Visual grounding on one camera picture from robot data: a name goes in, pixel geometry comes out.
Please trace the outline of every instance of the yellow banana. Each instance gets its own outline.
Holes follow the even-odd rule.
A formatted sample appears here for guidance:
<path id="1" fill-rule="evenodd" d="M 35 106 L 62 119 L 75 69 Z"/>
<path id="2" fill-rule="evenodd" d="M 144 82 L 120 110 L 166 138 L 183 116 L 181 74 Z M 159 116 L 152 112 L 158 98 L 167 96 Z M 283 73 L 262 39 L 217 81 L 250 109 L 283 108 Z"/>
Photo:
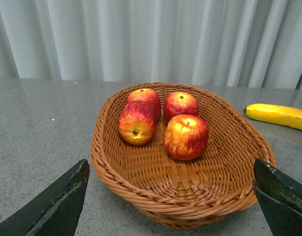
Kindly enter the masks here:
<path id="1" fill-rule="evenodd" d="M 302 110 L 298 108 L 255 103 L 245 107 L 244 113 L 255 120 L 302 130 Z"/>

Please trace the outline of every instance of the white curtain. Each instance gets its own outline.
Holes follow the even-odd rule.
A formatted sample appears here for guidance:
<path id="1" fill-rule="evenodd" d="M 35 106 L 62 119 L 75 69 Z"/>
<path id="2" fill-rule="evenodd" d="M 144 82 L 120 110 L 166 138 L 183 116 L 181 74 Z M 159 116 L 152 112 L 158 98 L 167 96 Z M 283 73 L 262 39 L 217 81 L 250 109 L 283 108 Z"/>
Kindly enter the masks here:
<path id="1" fill-rule="evenodd" d="M 302 0 L 0 0 L 0 77 L 302 89 Z"/>

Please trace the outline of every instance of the apple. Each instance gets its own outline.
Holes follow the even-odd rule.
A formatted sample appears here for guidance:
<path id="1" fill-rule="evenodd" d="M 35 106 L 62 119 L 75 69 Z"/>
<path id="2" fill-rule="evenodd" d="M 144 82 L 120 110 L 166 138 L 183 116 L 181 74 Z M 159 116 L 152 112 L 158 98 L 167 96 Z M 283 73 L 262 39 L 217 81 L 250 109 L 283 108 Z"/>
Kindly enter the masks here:
<path id="1" fill-rule="evenodd" d="M 179 160 L 201 156 L 209 139 L 208 123 L 199 116 L 177 115 L 168 123 L 164 145 L 167 153 Z"/>
<path id="2" fill-rule="evenodd" d="M 159 95 L 151 88 L 141 88 L 131 92 L 127 102 L 141 100 L 151 104 L 156 113 L 156 121 L 161 117 L 162 106 Z"/>
<path id="3" fill-rule="evenodd" d="M 165 100 L 163 106 L 166 124 L 176 115 L 186 114 L 197 116 L 199 112 L 196 99 L 184 91 L 172 92 Z"/>
<path id="4" fill-rule="evenodd" d="M 132 101 L 122 109 L 118 131 L 126 142 L 142 145 L 150 141 L 156 130 L 156 115 L 151 104 L 144 101 Z"/>

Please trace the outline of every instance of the table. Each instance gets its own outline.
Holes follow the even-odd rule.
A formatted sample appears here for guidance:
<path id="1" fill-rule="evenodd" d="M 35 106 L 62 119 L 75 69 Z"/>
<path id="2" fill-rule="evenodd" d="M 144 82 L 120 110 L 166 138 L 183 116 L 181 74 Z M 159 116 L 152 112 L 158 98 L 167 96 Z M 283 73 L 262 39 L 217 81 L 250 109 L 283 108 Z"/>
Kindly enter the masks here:
<path id="1" fill-rule="evenodd" d="M 0 222 L 86 158 L 103 103 L 133 82 L 0 78 Z M 302 109 L 302 90 L 197 86 L 228 101 L 237 111 L 256 102 Z M 302 131 L 255 120 L 277 167 L 302 184 Z M 94 168 L 77 236 L 254 236 L 272 235 L 260 205 L 193 230 L 158 224 L 115 195 Z"/>

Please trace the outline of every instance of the wicker basket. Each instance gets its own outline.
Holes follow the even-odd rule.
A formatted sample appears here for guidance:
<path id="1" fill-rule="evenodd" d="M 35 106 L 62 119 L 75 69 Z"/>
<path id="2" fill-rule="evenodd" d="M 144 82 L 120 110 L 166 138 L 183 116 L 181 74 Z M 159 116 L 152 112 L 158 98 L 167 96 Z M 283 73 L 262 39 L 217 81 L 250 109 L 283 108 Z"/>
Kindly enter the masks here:
<path id="1" fill-rule="evenodd" d="M 128 145 L 117 132 L 118 118 L 130 92 L 151 88 L 163 105 L 173 91 L 187 91 L 199 104 L 210 128 L 208 148 L 193 161 L 167 156 L 165 123 L 142 147 Z M 180 84 L 147 83 L 110 97 L 97 118 L 91 161 L 99 178 L 117 195 L 153 220 L 176 229 L 192 229 L 222 220 L 252 206 L 253 163 L 261 158 L 275 166 L 271 147 L 230 104 L 209 91 Z"/>

